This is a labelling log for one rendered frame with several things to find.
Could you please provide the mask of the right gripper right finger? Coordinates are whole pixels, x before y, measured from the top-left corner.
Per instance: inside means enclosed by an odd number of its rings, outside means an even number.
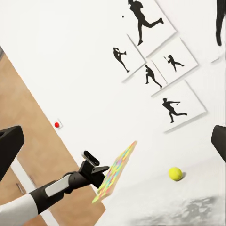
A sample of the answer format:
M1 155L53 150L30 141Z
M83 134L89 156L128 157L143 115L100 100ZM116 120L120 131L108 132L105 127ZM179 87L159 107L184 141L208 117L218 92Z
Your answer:
M226 127L216 126L211 135L212 144L226 163Z

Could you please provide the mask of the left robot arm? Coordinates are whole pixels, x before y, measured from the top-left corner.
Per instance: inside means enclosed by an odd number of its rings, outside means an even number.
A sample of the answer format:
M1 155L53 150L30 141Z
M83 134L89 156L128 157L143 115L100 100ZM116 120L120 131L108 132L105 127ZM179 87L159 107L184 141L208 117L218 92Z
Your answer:
M88 150L82 149L81 155L85 160L79 171L67 173L60 180L53 180L27 195L0 206L0 226L23 226L63 199L64 194L71 194L73 189L91 184L99 188L105 179L103 172L110 167L99 167L100 162Z

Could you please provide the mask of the jigsaw puzzle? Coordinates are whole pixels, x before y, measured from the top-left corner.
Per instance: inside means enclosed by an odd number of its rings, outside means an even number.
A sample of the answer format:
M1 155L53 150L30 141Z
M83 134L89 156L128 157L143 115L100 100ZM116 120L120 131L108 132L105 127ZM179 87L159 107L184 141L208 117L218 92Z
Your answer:
M137 141L134 141L122 154L115 160L114 164L109 169L109 172L105 176L103 183L98 188L97 195L92 201L93 205L101 202L104 198L112 195L115 185L123 172L126 164L129 161L129 157L134 151Z

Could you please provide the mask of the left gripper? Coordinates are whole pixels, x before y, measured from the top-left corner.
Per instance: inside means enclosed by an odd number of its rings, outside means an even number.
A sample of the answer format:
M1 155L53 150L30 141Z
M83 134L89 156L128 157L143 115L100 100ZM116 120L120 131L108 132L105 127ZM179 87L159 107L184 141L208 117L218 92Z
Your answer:
M79 171L75 174L75 183L79 188L91 184L99 188L105 179L103 172L109 169L109 166L92 166L88 160L84 160Z

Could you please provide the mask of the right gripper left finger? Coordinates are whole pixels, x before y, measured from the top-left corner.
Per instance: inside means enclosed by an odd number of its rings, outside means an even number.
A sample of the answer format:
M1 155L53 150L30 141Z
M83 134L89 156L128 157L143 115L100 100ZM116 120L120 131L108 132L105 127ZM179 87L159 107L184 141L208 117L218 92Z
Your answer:
M24 144L24 134L20 125L0 130L0 181Z

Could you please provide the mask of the tennis ball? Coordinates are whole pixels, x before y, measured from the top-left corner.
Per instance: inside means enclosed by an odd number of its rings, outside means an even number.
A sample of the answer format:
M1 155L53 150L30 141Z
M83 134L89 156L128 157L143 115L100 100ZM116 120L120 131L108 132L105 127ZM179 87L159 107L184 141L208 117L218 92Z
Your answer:
M178 167L172 167L169 170L169 176L172 180L178 181L182 178L182 171Z

